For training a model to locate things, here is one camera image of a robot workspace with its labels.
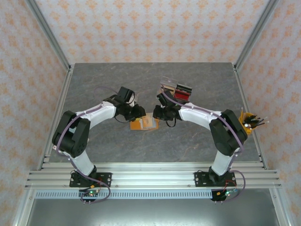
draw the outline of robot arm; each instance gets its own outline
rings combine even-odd
[[[177,101],[169,91],[165,91],[165,94],[170,99]],[[227,176],[234,152],[239,150],[239,144],[233,137],[233,134],[226,130],[223,122],[214,116],[214,114],[221,116],[227,121],[243,144],[247,139],[247,134],[235,114],[231,110],[224,112],[210,111],[212,113],[206,113],[205,111],[194,109],[197,106],[187,101],[181,103],[184,106],[179,106],[169,101],[163,94],[159,94],[157,98],[161,102],[161,106],[156,106],[153,113],[154,118],[165,121],[173,119],[191,121],[211,131],[218,152],[213,165],[209,169],[209,178],[213,182],[224,180]]]
[[[134,121],[136,118],[145,116],[145,110],[135,102],[134,98],[135,93],[133,91],[121,87],[117,95],[104,99],[101,104],[88,110],[77,113],[66,111],[54,133],[52,143],[57,145],[62,132],[70,121],[76,116],[82,115],[65,133],[59,152],[68,156],[72,160],[74,167],[82,174],[96,179],[96,167],[90,161],[85,150],[89,131],[104,120],[111,119],[119,114],[123,115],[127,121]]]

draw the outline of gray marble tabletop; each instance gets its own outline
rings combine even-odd
[[[230,63],[75,64],[63,112],[86,110],[114,94],[95,91],[98,86],[116,91],[124,86],[133,90],[138,104],[151,113],[159,104],[156,94],[162,76],[193,87],[193,104],[217,111],[231,109],[239,116],[243,101]],[[244,147],[237,161],[259,160],[252,136]],[[142,131],[130,130],[129,124],[115,119],[90,130],[86,150],[92,162],[202,162],[213,161],[217,152],[211,132],[191,122],[178,121],[169,128],[161,121],[159,129]],[[51,153],[50,162],[65,161]]]

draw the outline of wallpaper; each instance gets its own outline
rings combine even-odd
[[[268,0],[37,0],[68,61],[235,62]]]
[[[301,225],[301,1],[279,2],[239,75],[252,112],[269,117],[260,141]]]
[[[0,1],[0,225],[11,226],[66,74],[24,0]]]

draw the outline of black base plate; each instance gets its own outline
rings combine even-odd
[[[112,182],[112,173],[96,173],[96,179],[104,182],[109,187],[111,186]],[[77,172],[71,173],[71,179],[69,187],[90,187],[91,185],[94,185],[95,187],[100,187],[99,184],[92,180],[88,180],[81,176]]]
[[[236,184],[235,174],[228,172],[220,181],[213,182],[209,179],[208,172],[198,171],[194,173],[194,182],[196,187],[225,187],[226,180],[232,180]],[[235,187],[233,183],[228,183],[227,187]]]

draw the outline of patterned wallpaper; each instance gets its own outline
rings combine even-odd
[[[37,0],[71,64],[235,62],[268,0]]]
[[[24,0],[0,1],[0,225],[37,167],[65,69]]]
[[[280,177],[301,225],[301,1],[281,0],[240,71],[269,167]]]

